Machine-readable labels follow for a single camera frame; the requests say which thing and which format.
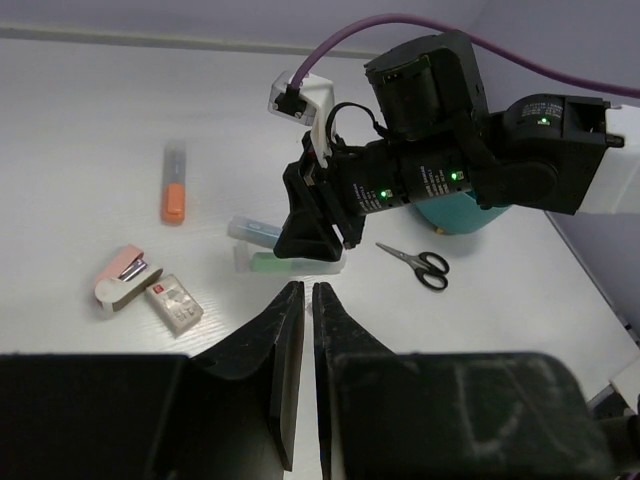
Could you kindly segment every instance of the table surface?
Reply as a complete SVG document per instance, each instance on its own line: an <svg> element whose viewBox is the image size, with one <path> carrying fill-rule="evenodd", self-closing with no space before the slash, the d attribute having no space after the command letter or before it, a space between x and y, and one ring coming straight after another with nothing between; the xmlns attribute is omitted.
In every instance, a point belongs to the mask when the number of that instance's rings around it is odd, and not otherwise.
<svg viewBox="0 0 640 480"><path fill-rule="evenodd" d="M289 281L236 273L234 214L281 224L281 175L304 128L266 112L271 82L300 57L0 41L0 351L197 354L259 313ZM315 73L336 99L375 107L362 62ZM373 138L346 112L350 142ZM159 221L162 152L188 144L187 217ZM433 250L451 264L434 294L374 242ZM92 281L133 243L205 309L174 339L143 299L105 319ZM347 311L395 351L538 350L563 360L592 396L638 350L544 213L512 208L486 229L439 236L398 209L367 219L364 241L328 280ZM294 474L320 478L312 330L307 318Z"/></svg>

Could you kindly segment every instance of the scissor blade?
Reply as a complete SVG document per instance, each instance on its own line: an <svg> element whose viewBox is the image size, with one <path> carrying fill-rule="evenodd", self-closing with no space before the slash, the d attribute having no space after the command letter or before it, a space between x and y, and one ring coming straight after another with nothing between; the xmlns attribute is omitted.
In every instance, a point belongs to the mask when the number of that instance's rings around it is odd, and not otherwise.
<svg viewBox="0 0 640 480"><path fill-rule="evenodd" d="M406 253L401 252L400 250L396 250L395 248L391 248L390 246L385 245L384 243L376 242L376 245L379 246L381 249L383 249L385 252L390 253L391 255L393 255L396 258L399 258L403 262L407 261L407 254Z"/></svg>

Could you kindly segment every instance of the eraser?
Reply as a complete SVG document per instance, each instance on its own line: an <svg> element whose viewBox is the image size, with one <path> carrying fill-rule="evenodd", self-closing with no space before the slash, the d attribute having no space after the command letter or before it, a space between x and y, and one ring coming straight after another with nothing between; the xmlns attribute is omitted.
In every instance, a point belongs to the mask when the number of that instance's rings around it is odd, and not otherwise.
<svg viewBox="0 0 640 480"><path fill-rule="evenodd" d="M165 324L179 337L200 321L204 311L174 275L147 287L147 298Z"/></svg>

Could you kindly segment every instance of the pink stapler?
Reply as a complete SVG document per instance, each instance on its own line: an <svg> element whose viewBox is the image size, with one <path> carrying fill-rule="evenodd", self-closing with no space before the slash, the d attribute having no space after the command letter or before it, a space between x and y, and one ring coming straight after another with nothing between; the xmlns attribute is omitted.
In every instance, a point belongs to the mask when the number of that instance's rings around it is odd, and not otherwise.
<svg viewBox="0 0 640 480"><path fill-rule="evenodd" d="M103 309L122 310L160 278L162 268L145 262L143 256L144 252L138 247L128 245L98 275L94 293Z"/></svg>

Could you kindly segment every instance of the purple cable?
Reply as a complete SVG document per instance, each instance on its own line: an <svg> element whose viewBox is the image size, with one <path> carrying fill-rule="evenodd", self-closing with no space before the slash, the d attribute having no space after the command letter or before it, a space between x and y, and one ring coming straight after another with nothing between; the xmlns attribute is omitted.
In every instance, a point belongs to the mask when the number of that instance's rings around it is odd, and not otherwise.
<svg viewBox="0 0 640 480"><path fill-rule="evenodd" d="M384 25L387 23L406 23L409 25L418 25L420 27L427 27L433 30L438 30L440 32L457 30L450 25L440 23L436 20L420 17L418 15L408 15L405 13L386 13L383 15L374 15L373 17L363 18L362 20L352 23L351 25L348 25L342 30L334 33L324 42L318 45L318 47L313 52L311 52L311 54L305 59L305 61L302 62L302 65L300 65L298 70L296 70L296 73L293 75L293 78L291 79L291 83L289 85L293 88L299 89L300 85L302 85L304 76L309 73L309 70L311 70L311 68L318 62L318 60L320 60L324 55L327 54L329 50L331 50L345 38L348 38L351 35L354 35L355 33L358 33L369 27L375 27L376 25ZM552 70L530 60L527 60L526 58L516 55L515 53L511 53L487 40L476 37L475 35L469 35L469 37L471 38L471 41L479 47L489 50L490 52L493 52L506 60L509 60L517 65L520 65L521 67L531 70L532 72L535 72L539 75L548 77L552 80L566 83L567 85L573 85L574 87L586 88L588 90L594 90L602 93L609 93L611 95L622 95L624 97L640 98L640 89L638 88L594 82L591 80L585 80L584 78L567 75L562 72L558 72L557 70Z"/></svg>

